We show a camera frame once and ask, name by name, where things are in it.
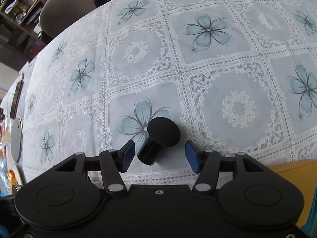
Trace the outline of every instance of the metal bolt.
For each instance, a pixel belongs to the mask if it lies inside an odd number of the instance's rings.
[[[208,191],[211,189],[211,186],[206,183],[199,183],[195,186],[195,189],[202,192],[202,191]]]
[[[164,193],[164,191],[162,191],[162,190],[155,191],[155,194],[157,194],[157,195],[162,195],[163,193]]]
[[[119,183],[113,183],[108,186],[108,190],[112,192],[119,192],[123,190],[123,185]]]
[[[34,238],[32,234],[25,234],[23,235],[23,238]]]

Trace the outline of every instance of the floral tablecloth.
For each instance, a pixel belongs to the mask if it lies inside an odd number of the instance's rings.
[[[178,124],[181,140],[153,166],[135,157],[127,185],[192,185],[186,140],[265,164],[317,158],[316,53],[317,0],[112,0],[37,56],[26,179],[75,152],[130,139],[138,152],[158,116]]]

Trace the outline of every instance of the blue flower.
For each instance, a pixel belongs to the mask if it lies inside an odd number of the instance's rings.
[[[300,10],[295,10],[297,14],[295,15],[295,19],[305,25],[305,30],[307,32],[307,35],[315,35],[317,33],[317,27],[315,26],[315,21],[310,17],[306,16],[301,12]]]
[[[153,112],[148,98],[146,101],[135,102],[134,116],[124,115],[118,118],[117,129],[121,134],[132,136],[131,140],[136,143],[137,147],[140,147],[148,136],[147,126],[152,119],[156,117],[172,119],[167,108],[169,107],[162,107]]]
[[[54,63],[56,61],[56,59],[58,60],[59,58],[61,58],[61,56],[64,54],[63,49],[66,47],[67,42],[61,42],[58,46],[58,49],[56,49],[53,53],[53,59],[52,59],[52,63]]]
[[[123,15],[119,20],[118,24],[122,21],[127,22],[131,19],[132,15],[141,16],[146,12],[146,8],[143,8],[145,5],[149,4],[148,0],[143,0],[142,2],[138,2],[138,0],[134,0],[129,3],[128,8],[123,8],[119,11],[119,16]]]
[[[290,79],[290,92],[296,95],[301,94],[298,105],[299,110],[302,108],[310,116],[313,106],[317,109],[317,77],[313,72],[307,75],[305,68],[301,64],[295,67],[295,72],[297,78],[287,77],[287,79]]]
[[[50,135],[49,128],[44,131],[44,137],[41,137],[40,147],[43,149],[41,153],[41,163],[45,163],[46,159],[51,163],[53,160],[53,152],[51,148],[55,146],[55,136]]]
[[[75,94],[79,88],[79,85],[83,90],[86,90],[88,85],[91,83],[91,77],[89,73],[95,69],[96,60],[91,60],[87,63],[87,58],[85,57],[78,64],[78,70],[72,71],[72,75],[70,76],[70,81],[73,82],[70,87],[69,95]]]
[[[211,21],[208,15],[202,15],[195,17],[197,24],[187,24],[185,35],[198,35],[193,41],[200,47],[205,47],[206,50],[210,47],[212,38],[216,40],[219,44],[227,44],[232,38],[229,34],[221,31],[226,29],[229,25],[224,21],[223,18],[218,18]]]
[[[36,96],[34,94],[31,94],[30,99],[28,101],[28,115],[31,116],[34,111],[34,105],[36,102]]]

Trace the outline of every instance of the chair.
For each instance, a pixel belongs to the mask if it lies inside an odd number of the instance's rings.
[[[47,0],[40,14],[42,31],[54,38],[106,2],[106,0]]]

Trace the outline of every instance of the white lace tablecloth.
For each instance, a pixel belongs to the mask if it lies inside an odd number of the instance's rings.
[[[26,179],[129,139],[137,153],[158,116],[178,124],[181,140],[153,166],[135,157],[127,185],[192,185],[186,140],[265,164],[317,158],[316,53],[317,0],[112,0],[35,61]]]

